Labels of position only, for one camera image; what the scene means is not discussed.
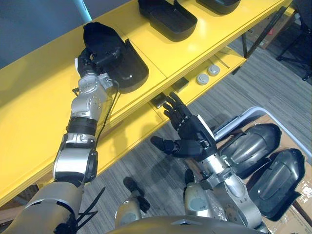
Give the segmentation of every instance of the black cable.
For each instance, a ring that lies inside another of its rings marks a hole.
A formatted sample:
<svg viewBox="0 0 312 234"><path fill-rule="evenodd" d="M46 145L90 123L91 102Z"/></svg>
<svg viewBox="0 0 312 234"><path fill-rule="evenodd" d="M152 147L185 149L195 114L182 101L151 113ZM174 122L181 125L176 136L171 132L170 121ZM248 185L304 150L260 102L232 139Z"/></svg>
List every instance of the black cable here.
<svg viewBox="0 0 312 234"><path fill-rule="evenodd" d="M78 97L79 88L75 88L72 91Z"/></svg>
<svg viewBox="0 0 312 234"><path fill-rule="evenodd" d="M80 225L78 225L77 231L78 231L80 228L82 228L87 222L89 222L90 219L93 218L97 213L98 213L98 211L94 211L94 212L88 213L88 215L90 215L90 217L88 217L85 221L83 221L83 223L81 223Z"/></svg>
<svg viewBox="0 0 312 234"><path fill-rule="evenodd" d="M113 106L114 106L116 97L118 96L118 92L119 92L119 83L118 83L117 81L115 81L115 80L111 80L111 81L112 81L113 83L116 84L116 86L117 86L117 91L116 91L115 97L114 97L114 99L113 99L113 102L112 102L112 104L111 104L111 106L110 106L110 108L109 108L109 110L108 110L108 113L107 113L107 115L106 115L106 117L105 117L103 126L102 126L102 128L101 128L101 130L100 130L100 132L99 132L99 134L98 134L98 136L97 136L97 140L96 140L96 144L95 144L95 146L94 146L94 149L97 148L99 137L101 136L101 133L102 133L102 131L103 131L105 125L106 125L106 121L107 121L108 116L109 116L109 114L110 114L110 112L111 112L111 110L112 110L112 108L113 108Z"/></svg>
<svg viewBox="0 0 312 234"><path fill-rule="evenodd" d="M83 217L89 214L89 211L92 210L92 208L96 205L99 198L101 197L102 193L105 191L106 187L102 188L102 190L98 193L97 197L94 199L94 201L90 204L90 206L79 216L77 219L77 223L79 223Z"/></svg>

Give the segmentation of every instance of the black plastic container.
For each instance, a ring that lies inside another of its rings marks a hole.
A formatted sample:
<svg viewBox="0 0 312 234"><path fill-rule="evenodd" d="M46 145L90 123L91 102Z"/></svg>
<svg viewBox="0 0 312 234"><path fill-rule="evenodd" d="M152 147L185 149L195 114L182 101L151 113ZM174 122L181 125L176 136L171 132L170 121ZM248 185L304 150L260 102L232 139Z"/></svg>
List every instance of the black plastic container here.
<svg viewBox="0 0 312 234"><path fill-rule="evenodd" d="M270 161L266 156L277 149L280 140L281 131L277 125L258 124L237 134L220 149L220 155L245 179Z"/></svg>
<svg viewBox="0 0 312 234"><path fill-rule="evenodd" d="M113 28L99 22L88 23L84 26L83 40L98 73L107 72L119 83L121 93L129 93L146 81L148 67L130 41L123 42Z"/></svg>
<svg viewBox="0 0 312 234"><path fill-rule="evenodd" d="M295 189L305 174L304 160L298 149L284 150L252 175L248 194L263 216L279 220L301 195Z"/></svg>
<svg viewBox="0 0 312 234"><path fill-rule="evenodd" d="M184 40L195 30L197 18L177 0L173 5L166 0L138 0L138 5L151 26L172 41Z"/></svg>
<svg viewBox="0 0 312 234"><path fill-rule="evenodd" d="M240 0L196 0L213 12L221 15L231 13L237 8Z"/></svg>

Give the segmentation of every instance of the silver robot arm segment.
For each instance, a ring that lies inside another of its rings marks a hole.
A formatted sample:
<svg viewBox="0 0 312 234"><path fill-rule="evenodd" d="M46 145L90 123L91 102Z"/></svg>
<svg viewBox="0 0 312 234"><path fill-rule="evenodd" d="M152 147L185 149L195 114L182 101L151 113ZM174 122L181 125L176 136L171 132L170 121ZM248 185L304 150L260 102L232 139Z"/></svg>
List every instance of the silver robot arm segment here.
<svg viewBox="0 0 312 234"><path fill-rule="evenodd" d="M84 184L97 175L97 123L108 97L106 90L113 84L107 74L97 76L88 70L78 85L67 133L54 162L54 181L35 194L5 234L77 232Z"/></svg>
<svg viewBox="0 0 312 234"><path fill-rule="evenodd" d="M235 172L227 167L216 153L202 162L209 177L201 182L205 189L212 189L221 203L227 219L256 229L262 223L261 213L249 198L247 188Z"/></svg>

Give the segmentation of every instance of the wall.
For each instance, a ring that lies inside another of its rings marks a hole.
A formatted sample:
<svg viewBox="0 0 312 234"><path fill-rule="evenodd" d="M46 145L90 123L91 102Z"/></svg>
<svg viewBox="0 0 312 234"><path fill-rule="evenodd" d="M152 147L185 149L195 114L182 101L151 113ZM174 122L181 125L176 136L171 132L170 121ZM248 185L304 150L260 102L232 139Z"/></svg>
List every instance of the wall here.
<svg viewBox="0 0 312 234"><path fill-rule="evenodd" d="M85 0L92 18L128 0ZM0 0L0 68L83 24L72 0Z"/></svg>

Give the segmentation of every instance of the cardboard box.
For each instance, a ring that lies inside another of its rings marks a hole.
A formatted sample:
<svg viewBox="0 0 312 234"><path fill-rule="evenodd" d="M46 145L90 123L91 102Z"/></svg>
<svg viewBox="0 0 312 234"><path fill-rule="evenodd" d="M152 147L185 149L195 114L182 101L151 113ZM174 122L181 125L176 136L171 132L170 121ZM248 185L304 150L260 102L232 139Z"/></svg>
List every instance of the cardboard box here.
<svg viewBox="0 0 312 234"><path fill-rule="evenodd" d="M269 115L264 115L246 124L241 130L246 131L250 127L261 123L274 123L278 125ZM280 130L282 132L281 142L279 147L273 153L289 148L300 150L300 147L283 131L283 129ZM231 139L232 136L219 142L217 144L218 149ZM307 155L302 150L301 153L305 159L307 159ZM304 218L307 216L310 220L312 218L312 166L307 161L305 162L305 176L295 190L301 193L301 196L296 200L299 207L298 210L294 206L291 206L277 222L263 218L272 234L312 234L311 225Z"/></svg>
<svg viewBox="0 0 312 234"><path fill-rule="evenodd" d="M251 28L246 32L246 38L255 42L266 26L270 23L271 19L274 17L276 12L271 14L269 17L265 18L255 27ZM266 49L269 44L277 37L277 35L283 30L285 26L289 26L290 22L294 21L294 10L292 8L288 8L287 12L282 15L282 17L277 21L275 26L270 30L267 36L260 43L260 47Z"/></svg>
<svg viewBox="0 0 312 234"><path fill-rule="evenodd" d="M272 234L312 234L311 226L293 206L279 221L273 222L266 218L263 218L263 221Z"/></svg>

